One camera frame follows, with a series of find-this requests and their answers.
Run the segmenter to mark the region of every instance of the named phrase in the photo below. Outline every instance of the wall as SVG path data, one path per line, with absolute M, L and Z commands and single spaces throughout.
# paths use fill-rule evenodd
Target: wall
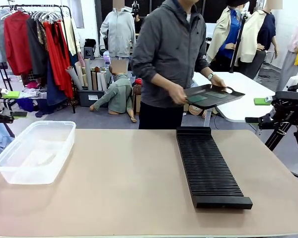
M 0 5 L 7 4 L 7 1 L 0 0 Z M 15 0 L 13 4 L 56 4 L 67 5 L 67 0 Z M 81 6 L 84 18 L 84 28 L 77 29 L 80 35 L 80 46 L 84 47 L 85 39 L 95 39 L 97 42 L 95 56 L 99 55 L 97 24 L 95 15 L 94 0 L 81 0 Z
M 287 45 L 298 25 L 298 0 L 283 0 L 283 10 L 273 10 L 276 19 L 276 39 L 279 45 L 279 56 L 272 65 L 283 67 L 287 53 Z

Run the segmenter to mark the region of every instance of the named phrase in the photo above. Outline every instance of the man's left hand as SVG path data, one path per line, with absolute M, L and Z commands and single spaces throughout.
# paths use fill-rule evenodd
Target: man's left hand
M 211 79 L 211 83 L 215 86 L 226 88 L 224 80 L 218 77 L 217 75 L 213 76 L 213 78 Z

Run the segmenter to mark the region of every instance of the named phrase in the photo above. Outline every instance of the cream jacket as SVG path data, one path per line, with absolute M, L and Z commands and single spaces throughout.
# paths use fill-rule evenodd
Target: cream jacket
M 210 63 L 217 55 L 220 47 L 226 41 L 230 31 L 230 9 L 226 7 L 217 21 L 212 41 L 207 52 L 207 61 Z
M 257 36 L 264 23 L 265 17 L 266 13 L 262 10 L 258 10 L 254 12 L 245 23 L 235 66 L 238 66 L 238 59 L 245 63 L 253 62 L 257 50 Z

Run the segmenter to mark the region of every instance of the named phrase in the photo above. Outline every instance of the table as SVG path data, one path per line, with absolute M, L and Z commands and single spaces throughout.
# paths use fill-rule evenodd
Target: table
M 173 130 L 82 130 L 51 185 L 0 174 L 0 236 L 192 238 L 298 233 L 298 181 L 250 131 L 213 131 L 252 210 L 195 210 Z
M 273 106 L 256 106 L 254 104 L 254 98 L 274 96 L 275 92 L 272 90 L 238 72 L 217 72 L 216 74 L 224 80 L 228 87 L 245 94 L 245 96 L 236 101 L 217 107 L 217 110 L 226 120 L 245 122 L 246 117 L 259 118 L 273 109 Z M 194 73 L 193 81 L 198 86 L 210 84 L 210 81 L 200 73 Z

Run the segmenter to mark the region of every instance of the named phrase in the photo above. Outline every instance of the label on storage bin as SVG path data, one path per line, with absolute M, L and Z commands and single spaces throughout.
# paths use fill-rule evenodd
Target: label on storage bin
M 89 95 L 89 96 L 88 96 L 88 99 L 89 99 L 90 101 L 97 101 L 97 100 L 98 100 L 98 96 L 97 96 L 97 95 Z

